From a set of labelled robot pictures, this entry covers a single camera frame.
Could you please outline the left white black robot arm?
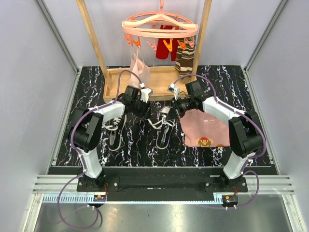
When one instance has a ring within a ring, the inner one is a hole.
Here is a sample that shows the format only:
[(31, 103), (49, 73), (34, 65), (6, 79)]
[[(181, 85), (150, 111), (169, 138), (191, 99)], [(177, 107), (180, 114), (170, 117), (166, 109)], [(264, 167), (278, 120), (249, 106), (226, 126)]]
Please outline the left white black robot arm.
[(104, 187), (103, 172), (98, 160), (97, 146), (100, 141), (102, 125), (112, 119), (133, 113), (140, 118), (150, 117), (150, 101), (153, 90), (144, 86), (127, 86), (120, 96), (101, 106), (78, 109), (72, 119), (68, 139), (82, 162), (83, 174), (89, 179), (87, 185), (93, 191)]

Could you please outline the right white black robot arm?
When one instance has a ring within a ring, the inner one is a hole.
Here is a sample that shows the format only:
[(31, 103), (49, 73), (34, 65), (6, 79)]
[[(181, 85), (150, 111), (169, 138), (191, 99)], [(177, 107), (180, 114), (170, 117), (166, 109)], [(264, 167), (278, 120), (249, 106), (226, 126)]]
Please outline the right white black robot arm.
[(216, 117), (228, 126), (232, 153), (223, 169), (224, 176), (219, 179), (219, 186), (223, 191), (231, 191), (237, 185), (236, 179), (243, 175), (248, 159), (261, 157), (266, 152), (266, 138), (259, 116), (255, 111), (238, 111), (217, 98), (215, 92), (212, 96), (206, 96), (198, 81), (187, 83), (186, 88), (190, 97), (180, 99), (180, 88), (176, 83), (168, 87), (168, 91), (174, 93), (174, 98), (171, 99), (174, 115), (183, 118), (189, 110), (197, 109)]

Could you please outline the black sneaker with white laces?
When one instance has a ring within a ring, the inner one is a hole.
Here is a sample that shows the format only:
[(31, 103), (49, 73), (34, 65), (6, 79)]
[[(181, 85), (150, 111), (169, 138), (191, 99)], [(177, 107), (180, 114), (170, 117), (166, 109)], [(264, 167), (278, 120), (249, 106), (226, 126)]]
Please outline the black sneaker with white laces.
[(170, 137), (175, 126), (175, 120), (167, 120), (170, 106), (164, 106), (158, 116), (158, 121), (153, 123), (150, 119), (147, 119), (149, 124), (157, 130), (156, 147), (160, 150), (164, 150), (168, 147)]

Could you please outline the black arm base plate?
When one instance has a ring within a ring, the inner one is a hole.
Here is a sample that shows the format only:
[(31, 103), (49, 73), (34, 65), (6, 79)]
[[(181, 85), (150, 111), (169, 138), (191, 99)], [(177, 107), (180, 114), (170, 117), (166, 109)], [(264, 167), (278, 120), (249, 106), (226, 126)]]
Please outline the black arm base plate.
[(81, 177), (78, 192), (107, 192), (108, 202), (206, 202), (215, 193), (246, 193), (244, 177), (228, 180), (216, 167), (103, 168), (97, 180)]

